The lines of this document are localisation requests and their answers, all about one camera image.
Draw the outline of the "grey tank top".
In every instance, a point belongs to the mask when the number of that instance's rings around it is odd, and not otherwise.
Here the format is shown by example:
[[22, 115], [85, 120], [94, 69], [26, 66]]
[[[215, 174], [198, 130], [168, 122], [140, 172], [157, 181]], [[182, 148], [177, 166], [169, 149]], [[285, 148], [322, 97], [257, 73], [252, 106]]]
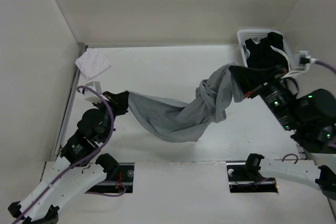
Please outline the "grey tank top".
[[161, 140], [197, 142], [211, 123], [226, 120], [226, 109], [231, 102], [244, 99], [230, 67], [224, 65], [202, 80], [190, 103], [131, 91], [128, 107], [137, 121]]

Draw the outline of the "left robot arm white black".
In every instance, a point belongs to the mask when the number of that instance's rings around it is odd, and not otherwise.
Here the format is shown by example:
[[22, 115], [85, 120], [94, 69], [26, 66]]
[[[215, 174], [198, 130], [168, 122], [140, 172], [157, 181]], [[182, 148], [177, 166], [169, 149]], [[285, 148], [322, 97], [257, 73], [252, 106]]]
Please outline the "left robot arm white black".
[[11, 203], [14, 223], [57, 223], [59, 213], [76, 197], [106, 180], [116, 179], [119, 163], [102, 148], [111, 139], [116, 116], [128, 111], [127, 91], [98, 95], [98, 102], [77, 123], [50, 173], [23, 200]]

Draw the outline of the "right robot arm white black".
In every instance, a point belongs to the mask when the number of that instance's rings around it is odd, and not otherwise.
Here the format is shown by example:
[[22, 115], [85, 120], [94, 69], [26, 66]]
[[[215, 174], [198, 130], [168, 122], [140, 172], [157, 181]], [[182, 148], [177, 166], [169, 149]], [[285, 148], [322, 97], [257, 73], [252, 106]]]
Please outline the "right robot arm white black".
[[297, 165], [251, 153], [244, 175], [254, 182], [280, 178], [309, 186], [335, 200], [335, 97], [317, 89], [298, 97], [288, 87], [286, 69], [251, 69], [230, 66], [229, 70], [246, 98], [260, 96], [279, 124], [293, 131], [291, 139], [318, 159], [318, 165]]

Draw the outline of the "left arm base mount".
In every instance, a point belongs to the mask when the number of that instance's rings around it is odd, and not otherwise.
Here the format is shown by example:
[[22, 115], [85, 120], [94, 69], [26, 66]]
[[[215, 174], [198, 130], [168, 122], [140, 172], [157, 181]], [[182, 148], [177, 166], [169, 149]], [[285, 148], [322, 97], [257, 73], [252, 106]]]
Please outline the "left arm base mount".
[[113, 178], [106, 179], [88, 190], [90, 193], [120, 194], [123, 188], [116, 182], [123, 184], [126, 193], [133, 193], [134, 163], [120, 163], [118, 172]]

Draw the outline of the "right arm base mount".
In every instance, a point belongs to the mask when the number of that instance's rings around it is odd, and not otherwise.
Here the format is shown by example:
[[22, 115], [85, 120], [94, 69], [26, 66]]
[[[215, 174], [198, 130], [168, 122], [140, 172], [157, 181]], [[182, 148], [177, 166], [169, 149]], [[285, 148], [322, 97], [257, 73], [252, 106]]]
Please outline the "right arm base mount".
[[246, 161], [226, 163], [229, 191], [231, 193], [277, 193], [274, 178], [262, 177], [259, 173], [260, 154], [249, 154]]

